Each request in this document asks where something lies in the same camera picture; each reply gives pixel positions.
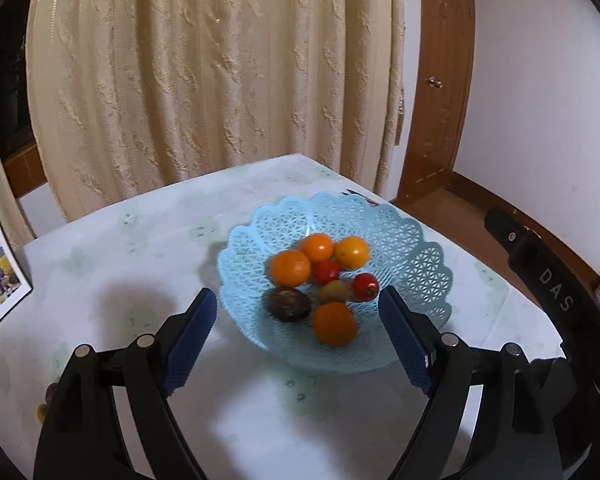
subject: wooden baseboard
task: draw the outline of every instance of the wooden baseboard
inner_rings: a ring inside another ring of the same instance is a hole
[[[542,241],[548,245],[548,247],[558,255],[558,257],[571,269],[571,272],[580,280],[580,282],[587,287],[588,290],[593,290],[600,282],[600,277],[597,272],[593,270],[587,262],[579,257],[573,250],[571,250],[560,238],[556,237],[544,226],[536,222],[529,215],[520,211],[520,209],[514,207],[503,198],[493,194],[488,189],[483,188],[479,184],[476,184],[473,180],[469,180],[467,177],[462,176],[459,173],[453,172],[449,183],[445,186],[445,189],[454,195],[466,200],[467,202],[475,205],[476,207],[483,209],[485,212],[491,207],[499,206],[504,211],[509,213],[516,219],[517,222],[522,225],[533,229]]]
[[[4,172],[16,198],[46,182],[45,170],[35,142],[5,160]]]

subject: blue gripper pad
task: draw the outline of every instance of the blue gripper pad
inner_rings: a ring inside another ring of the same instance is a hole
[[[378,314],[402,368],[407,372],[411,384],[421,389],[428,397],[433,388],[429,375],[432,356],[408,321],[408,312],[408,307],[391,285],[380,292]]]
[[[216,295],[208,288],[200,291],[184,314],[178,314],[178,316],[189,316],[189,319],[173,341],[168,353],[163,357],[165,374],[160,386],[166,397],[187,382],[191,369],[200,355],[202,345],[216,322],[217,314]],[[163,327],[166,328],[169,320],[178,316],[171,316]]]

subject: orange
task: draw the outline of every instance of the orange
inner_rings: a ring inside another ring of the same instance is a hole
[[[314,233],[300,240],[300,250],[306,254],[312,264],[323,262],[333,254],[333,241],[329,235]]]
[[[347,236],[334,248],[334,256],[338,263],[349,270],[362,267],[369,261],[370,255],[369,245],[358,236]]]
[[[301,251],[289,249],[271,259],[269,273],[277,286],[298,286],[309,279],[311,263]]]
[[[345,346],[358,333],[358,324],[344,303],[333,301],[318,307],[312,322],[315,336],[331,346]]]

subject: white wall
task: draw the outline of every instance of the white wall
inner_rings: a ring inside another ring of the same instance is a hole
[[[20,197],[18,202],[37,237],[41,237],[66,224],[49,184],[43,184],[28,192]]]
[[[456,171],[600,270],[600,14],[589,0],[476,0]]]
[[[392,200],[398,195],[400,177],[404,157],[407,153],[407,142],[411,129],[411,116],[416,95],[416,80],[418,78],[418,64],[420,62],[420,22],[422,18],[421,0],[404,0],[404,69],[402,83],[404,85],[404,126],[400,136],[400,144],[394,147],[392,160],[389,167],[389,179],[385,196]]]

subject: wooden floor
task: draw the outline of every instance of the wooden floor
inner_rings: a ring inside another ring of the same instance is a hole
[[[416,217],[495,270],[535,304],[538,302],[509,269],[507,253],[484,228],[486,211],[441,188],[410,205],[394,205]]]

